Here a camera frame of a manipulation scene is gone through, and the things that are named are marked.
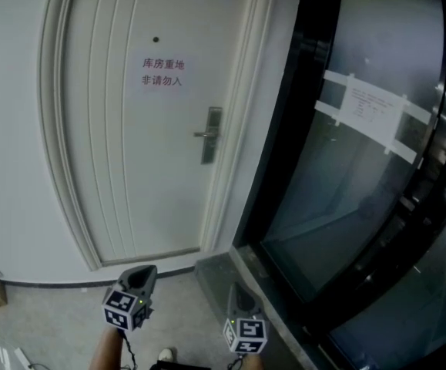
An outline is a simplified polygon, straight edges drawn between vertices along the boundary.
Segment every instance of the door handle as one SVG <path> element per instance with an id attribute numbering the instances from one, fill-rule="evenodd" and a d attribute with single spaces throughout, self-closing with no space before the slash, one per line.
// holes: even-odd
<path id="1" fill-rule="evenodd" d="M 207 115 L 207 124 L 205 132 L 195 132 L 195 137 L 204 138 L 204 147 L 202 149 L 201 164 L 209 164 L 214 161 L 216 155 L 217 137 L 220 135 L 221 115 L 223 109 L 221 107 L 210 107 Z"/>

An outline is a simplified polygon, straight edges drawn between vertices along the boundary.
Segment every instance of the white wall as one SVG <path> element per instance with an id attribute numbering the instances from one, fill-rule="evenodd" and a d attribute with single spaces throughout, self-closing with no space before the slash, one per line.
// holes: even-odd
<path id="1" fill-rule="evenodd" d="M 46 0 L 0 0 L 0 271 L 27 282 L 115 279 L 130 265 L 91 272 L 56 199 L 37 99 L 38 47 Z M 260 83 L 216 253 L 230 248 L 250 191 L 286 62 L 298 0 L 277 0 Z M 201 254 L 156 262 L 188 267 Z"/>

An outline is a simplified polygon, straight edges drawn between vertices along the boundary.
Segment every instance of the handheld controller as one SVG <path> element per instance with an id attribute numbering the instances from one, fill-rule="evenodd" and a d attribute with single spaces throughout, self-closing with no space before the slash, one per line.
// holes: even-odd
<path id="1" fill-rule="evenodd" d="M 234 282 L 228 297 L 223 334 L 231 352 L 259 354 L 267 343 L 268 323 L 263 305 L 249 288 Z"/>
<path id="2" fill-rule="evenodd" d="M 139 266 L 124 271 L 103 299 L 105 322 L 126 331 L 140 328 L 153 312 L 151 294 L 156 275 L 156 266 Z"/>

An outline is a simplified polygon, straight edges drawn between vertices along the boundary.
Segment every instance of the black frame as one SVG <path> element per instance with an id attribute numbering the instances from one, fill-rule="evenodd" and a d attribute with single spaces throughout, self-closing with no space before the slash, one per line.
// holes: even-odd
<path id="1" fill-rule="evenodd" d="M 417 168 L 413 168 L 403 196 L 382 227 L 352 264 L 315 299 L 305 303 L 260 245 L 305 144 L 339 15 L 340 0 L 300 0 L 270 131 L 236 233 L 235 245 L 249 244 L 277 282 L 286 302 L 284 314 L 288 323 L 304 326 L 308 332 L 307 342 L 320 344 L 345 368 L 353 366 L 328 337 L 328 331 L 363 311 L 396 284 L 433 244 L 446 223 L 446 156 L 442 156 L 446 153 L 446 0 L 442 0 L 442 4 L 444 68 L 439 88 L 443 91 L 438 117 L 433 119 L 432 130 L 428 131 L 424 142 L 424 153 L 414 163 Z M 399 225 L 393 237 L 388 233 L 392 223 Z"/>

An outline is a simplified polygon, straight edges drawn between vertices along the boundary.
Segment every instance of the white door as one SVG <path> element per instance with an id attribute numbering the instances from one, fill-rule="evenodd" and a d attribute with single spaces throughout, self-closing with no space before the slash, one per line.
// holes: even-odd
<path id="1" fill-rule="evenodd" d="M 73 0 L 65 138 L 103 264 L 199 251 L 207 240 L 218 155 L 201 164 L 205 140 L 193 134 L 221 107 L 224 148 L 251 2 Z"/>

